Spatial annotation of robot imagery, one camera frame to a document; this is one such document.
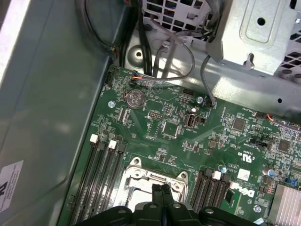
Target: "screw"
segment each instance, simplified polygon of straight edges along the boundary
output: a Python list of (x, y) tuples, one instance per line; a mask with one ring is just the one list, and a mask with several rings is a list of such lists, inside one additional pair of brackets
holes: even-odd
[(261, 212), (261, 207), (259, 205), (254, 205), (253, 210), (255, 213), (260, 213)]
[(108, 102), (109, 108), (113, 108), (113, 107), (115, 107), (115, 105), (116, 105), (115, 101), (111, 100), (111, 101)]
[(174, 207), (174, 208), (176, 208), (176, 209), (178, 209), (178, 208), (180, 208), (180, 207), (181, 207), (181, 205), (180, 205), (180, 204), (178, 204), (178, 203), (175, 203), (175, 204), (173, 205), (173, 207)]
[(197, 97), (197, 103), (201, 104), (203, 103), (204, 99), (202, 97)]
[(213, 214), (214, 213), (214, 211), (212, 209), (206, 209), (205, 212), (208, 213), (208, 214)]

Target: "integrated circuit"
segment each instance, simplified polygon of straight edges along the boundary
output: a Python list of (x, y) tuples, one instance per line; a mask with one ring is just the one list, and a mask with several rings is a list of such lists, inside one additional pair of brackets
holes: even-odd
[(233, 124), (233, 128), (242, 131), (245, 126), (245, 120), (236, 118)]
[(210, 141), (209, 141), (209, 147), (211, 147), (211, 148), (216, 148), (216, 145), (217, 145), (217, 142), (216, 142), (216, 141), (214, 141), (214, 140), (210, 140)]
[(227, 201), (227, 203), (229, 203), (229, 204), (231, 203), (233, 195), (234, 194), (231, 190), (227, 191), (226, 197), (225, 197), (225, 200)]
[(162, 134), (168, 137), (176, 137), (178, 134), (179, 125), (170, 121), (164, 122)]
[(278, 150), (287, 152), (290, 145), (291, 145), (291, 142), (289, 142), (287, 140), (280, 140)]

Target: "black cable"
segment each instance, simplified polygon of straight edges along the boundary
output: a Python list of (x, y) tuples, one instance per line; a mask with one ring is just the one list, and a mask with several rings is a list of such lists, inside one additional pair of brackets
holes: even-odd
[(138, 9), (139, 9), (138, 30), (139, 30), (141, 51), (143, 56), (143, 71), (144, 74), (151, 76), (152, 75), (151, 47), (146, 37), (141, 8), (138, 7)]
[(109, 53), (115, 52), (115, 45), (104, 41), (99, 36), (92, 17), (89, 15), (88, 0), (75, 0), (75, 4), (82, 28), (84, 28), (85, 34), (89, 37), (93, 44), (96, 45), (97, 48), (102, 48)]
[(133, 31), (137, 24), (138, 20), (138, 12), (137, 9), (131, 7), (129, 10), (129, 16), (127, 17), (127, 21), (124, 25), (123, 34), (121, 37), (120, 47), (119, 47), (119, 66), (125, 67), (126, 53), (127, 48), (130, 43)]

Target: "white label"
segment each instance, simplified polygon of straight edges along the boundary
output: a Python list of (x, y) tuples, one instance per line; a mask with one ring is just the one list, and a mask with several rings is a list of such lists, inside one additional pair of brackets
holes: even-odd
[(2, 168), (0, 173), (0, 213), (10, 206), (23, 160)]
[(250, 177), (250, 171), (245, 169), (239, 169), (237, 178), (241, 180), (248, 181)]
[(238, 152), (238, 156), (242, 156), (242, 160), (248, 163), (252, 163), (254, 161), (255, 157), (251, 156), (249, 154)]

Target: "capacitor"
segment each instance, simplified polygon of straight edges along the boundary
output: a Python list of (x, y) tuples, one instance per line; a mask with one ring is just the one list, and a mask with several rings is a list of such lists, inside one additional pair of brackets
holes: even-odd
[(219, 165), (219, 166), (218, 166), (218, 170), (219, 170), (221, 173), (226, 173), (226, 172), (227, 172), (227, 168), (226, 168), (224, 165)]
[(270, 178), (274, 177), (275, 175), (275, 171), (273, 169), (270, 169), (269, 167), (263, 168), (262, 173), (265, 176), (269, 176)]
[(195, 107), (193, 107), (193, 108), (190, 109), (190, 113), (191, 113), (191, 114), (194, 114), (195, 112), (197, 112), (197, 110), (196, 110)]

